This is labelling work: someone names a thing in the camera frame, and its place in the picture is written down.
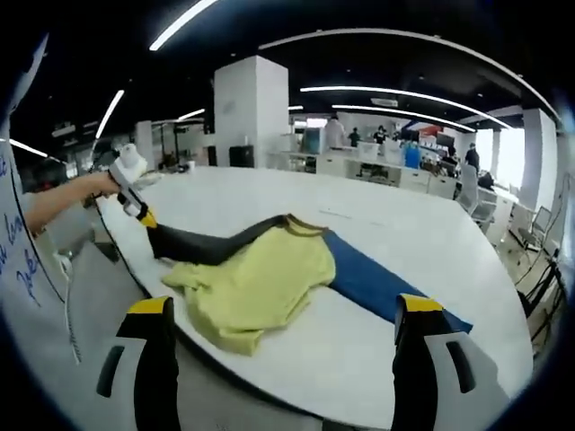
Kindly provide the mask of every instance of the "yellow shirt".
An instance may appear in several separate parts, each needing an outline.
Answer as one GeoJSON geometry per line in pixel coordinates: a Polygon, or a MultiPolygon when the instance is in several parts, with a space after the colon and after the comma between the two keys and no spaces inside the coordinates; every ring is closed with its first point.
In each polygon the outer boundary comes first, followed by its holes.
{"type": "Polygon", "coordinates": [[[163,282],[184,289],[190,319],[212,344],[252,355],[263,331],[282,328],[335,278],[322,228],[287,217],[221,265],[178,263],[163,282]]]}

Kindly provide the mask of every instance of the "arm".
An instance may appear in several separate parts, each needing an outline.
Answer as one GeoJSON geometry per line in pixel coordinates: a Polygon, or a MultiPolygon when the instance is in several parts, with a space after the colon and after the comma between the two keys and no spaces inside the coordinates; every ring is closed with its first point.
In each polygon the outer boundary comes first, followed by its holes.
{"type": "Polygon", "coordinates": [[[107,172],[96,172],[71,180],[54,189],[34,195],[24,218],[31,232],[39,232],[58,214],[91,195],[119,192],[118,185],[107,172]]]}

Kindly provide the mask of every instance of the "hand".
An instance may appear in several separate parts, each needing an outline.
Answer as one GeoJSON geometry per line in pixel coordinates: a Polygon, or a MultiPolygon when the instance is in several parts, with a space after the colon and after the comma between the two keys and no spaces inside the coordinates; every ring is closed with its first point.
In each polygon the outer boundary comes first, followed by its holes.
{"type": "Polygon", "coordinates": [[[96,172],[88,176],[93,187],[93,194],[103,195],[106,198],[114,193],[119,193],[119,185],[107,172],[96,172]]]}

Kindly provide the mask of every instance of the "white table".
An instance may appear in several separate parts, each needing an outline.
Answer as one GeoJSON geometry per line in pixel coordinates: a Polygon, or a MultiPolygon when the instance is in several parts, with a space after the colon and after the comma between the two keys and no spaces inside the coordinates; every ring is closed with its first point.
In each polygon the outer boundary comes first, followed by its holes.
{"type": "MultiPolygon", "coordinates": [[[[294,213],[341,238],[474,324],[472,339],[516,395],[533,369],[515,288],[479,228],[454,202],[361,181],[272,170],[203,168],[167,176],[142,193],[159,223],[228,236],[294,213]]],[[[160,282],[146,230],[116,199],[100,200],[105,224],[152,296],[175,298],[175,320],[220,364],[277,399],[323,418],[388,428],[394,416],[394,325],[329,288],[286,330],[266,334],[253,357],[212,346],[191,326],[183,299],[160,282]]]]}

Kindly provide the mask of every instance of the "round table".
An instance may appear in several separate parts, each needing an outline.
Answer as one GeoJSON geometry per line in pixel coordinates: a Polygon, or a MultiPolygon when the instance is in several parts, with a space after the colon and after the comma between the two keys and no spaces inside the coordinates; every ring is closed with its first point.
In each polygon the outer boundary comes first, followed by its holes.
{"type": "MultiPolygon", "coordinates": [[[[513,397],[533,371],[526,317],[497,253],[454,201],[358,180],[270,170],[198,167],[142,192],[158,223],[230,236],[292,213],[329,226],[449,311],[471,322],[474,342],[497,364],[513,397]]],[[[218,363],[296,408],[358,427],[388,428],[394,416],[394,325],[321,287],[287,329],[264,335],[252,357],[219,350],[190,324],[183,298],[160,281],[146,229],[114,198],[104,223],[137,281],[170,295],[177,325],[218,363]]]]}

